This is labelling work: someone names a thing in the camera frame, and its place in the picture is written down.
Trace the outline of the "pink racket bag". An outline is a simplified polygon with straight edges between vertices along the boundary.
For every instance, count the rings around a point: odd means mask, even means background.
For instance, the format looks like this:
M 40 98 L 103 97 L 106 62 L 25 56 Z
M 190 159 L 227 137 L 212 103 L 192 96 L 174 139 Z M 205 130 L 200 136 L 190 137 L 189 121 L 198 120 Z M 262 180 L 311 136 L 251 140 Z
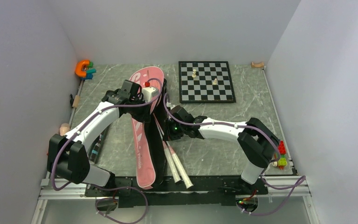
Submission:
M 164 73 L 156 66 L 148 66 L 135 72 L 130 81 L 135 82 L 141 87 L 145 87 L 145 82 L 150 82 L 150 87 L 155 87 L 159 91 L 160 84 L 164 83 Z M 134 147 L 136 156 L 136 179 L 137 184 L 142 189 L 152 189 L 157 187 L 164 178 L 166 168 L 166 157 L 163 149 L 162 140 L 154 120 L 154 112 L 160 115 L 161 109 L 158 107 L 160 98 L 151 104 L 151 110 L 146 115 L 150 119 L 148 123 L 132 120 L 132 130 L 134 135 Z

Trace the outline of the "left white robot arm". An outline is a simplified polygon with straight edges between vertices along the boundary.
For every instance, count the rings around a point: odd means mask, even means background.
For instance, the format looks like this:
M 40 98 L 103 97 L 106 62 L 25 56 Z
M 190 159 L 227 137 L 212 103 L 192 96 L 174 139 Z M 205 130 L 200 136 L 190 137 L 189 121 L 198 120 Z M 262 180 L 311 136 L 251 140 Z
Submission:
M 61 136 L 55 134 L 49 140 L 47 170 L 51 173 L 55 190 L 55 177 L 69 183 L 86 183 L 97 186 L 103 196 L 115 190 L 115 175 L 89 162 L 88 149 L 97 137 L 123 114 L 130 114 L 139 122 L 150 118 L 151 105 L 161 95 L 162 88 L 141 87 L 125 80 L 121 88 L 106 91 L 97 108 L 78 126 Z

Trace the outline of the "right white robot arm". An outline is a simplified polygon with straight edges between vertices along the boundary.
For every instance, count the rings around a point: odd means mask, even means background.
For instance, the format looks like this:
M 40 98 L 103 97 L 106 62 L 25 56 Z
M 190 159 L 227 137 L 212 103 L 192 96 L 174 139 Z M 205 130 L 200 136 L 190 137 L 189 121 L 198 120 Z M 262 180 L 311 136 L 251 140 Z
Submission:
M 241 147 L 247 161 L 238 187 L 244 194 L 249 194 L 256 188 L 259 176 L 279 151 L 280 139 L 257 118 L 252 117 L 247 122 L 226 122 L 202 115 L 194 117 L 179 105 L 167 113 L 171 117 L 166 135 L 169 140 L 187 135 L 197 139 L 230 141 Z

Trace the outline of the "black shuttlecock tube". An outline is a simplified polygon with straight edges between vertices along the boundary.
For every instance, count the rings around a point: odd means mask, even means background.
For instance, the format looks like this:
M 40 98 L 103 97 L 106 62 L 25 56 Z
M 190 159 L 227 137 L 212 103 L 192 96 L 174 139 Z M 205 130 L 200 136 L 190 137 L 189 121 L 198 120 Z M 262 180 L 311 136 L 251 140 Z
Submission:
M 104 140 L 106 138 L 108 129 L 104 129 L 103 132 L 101 132 L 96 139 L 91 144 L 89 150 L 88 150 L 88 159 L 90 164 L 96 164 L 98 160 L 99 152 L 101 151 L 103 147 Z

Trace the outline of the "pink badminton racket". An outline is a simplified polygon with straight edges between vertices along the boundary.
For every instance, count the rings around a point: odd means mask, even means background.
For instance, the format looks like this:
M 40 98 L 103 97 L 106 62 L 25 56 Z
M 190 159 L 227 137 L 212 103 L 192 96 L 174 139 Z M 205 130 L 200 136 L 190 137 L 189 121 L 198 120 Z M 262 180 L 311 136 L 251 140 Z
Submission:
M 179 157 L 177 156 L 176 152 L 173 150 L 172 146 L 168 142 L 166 142 L 166 143 L 168 144 L 168 147 L 171 151 L 172 158 L 176 165 L 177 171 L 180 175 L 181 181 L 184 183 L 186 189 L 191 188 L 193 186 L 193 183 L 190 180 L 187 172 L 185 171 L 184 166 L 182 165 L 181 161 L 179 160 Z
M 160 138 L 162 140 L 165 157 L 166 157 L 166 160 L 168 162 L 169 168 L 170 168 L 170 170 L 172 172 L 172 177 L 174 179 L 174 182 L 178 183 L 179 181 L 181 181 L 181 178 L 180 178 L 180 175 L 179 175 L 179 173 L 177 171 L 176 165 L 175 165 L 175 163 L 173 161 L 171 151 L 170 151 L 170 149 L 168 147 L 168 144 L 163 139 L 164 134 L 163 134 L 162 128 L 161 128 L 161 126 L 160 126 L 160 124 L 158 122 L 158 119 L 157 119 L 156 115 L 153 115 L 153 117 L 154 117 L 154 120 L 156 122 Z

